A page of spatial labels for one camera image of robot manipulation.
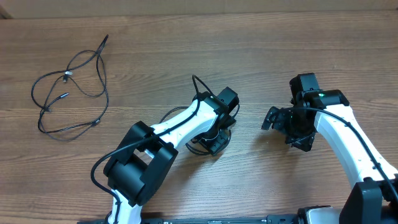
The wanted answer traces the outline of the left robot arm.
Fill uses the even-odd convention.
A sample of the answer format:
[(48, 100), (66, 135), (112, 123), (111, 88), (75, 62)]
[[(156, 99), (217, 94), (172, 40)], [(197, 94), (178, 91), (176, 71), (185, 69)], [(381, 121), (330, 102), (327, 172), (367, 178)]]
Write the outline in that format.
[(190, 106), (167, 121), (131, 126), (103, 170), (113, 195), (105, 222), (140, 223), (142, 206), (162, 185), (178, 149), (190, 141), (205, 148), (204, 155), (222, 151), (236, 122), (230, 113), (238, 105), (238, 94), (226, 87), (216, 96), (198, 93)]

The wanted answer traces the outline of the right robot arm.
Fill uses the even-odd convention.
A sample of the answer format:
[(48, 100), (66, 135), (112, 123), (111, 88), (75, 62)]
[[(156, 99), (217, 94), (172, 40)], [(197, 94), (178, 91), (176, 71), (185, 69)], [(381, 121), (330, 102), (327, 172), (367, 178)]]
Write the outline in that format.
[(397, 168), (378, 152), (340, 90), (322, 90), (314, 73), (289, 82), (290, 108), (271, 107), (262, 129), (285, 135), (285, 143), (308, 152), (321, 134), (351, 186), (342, 208), (316, 205), (295, 215), (267, 216), (267, 223), (397, 223)]

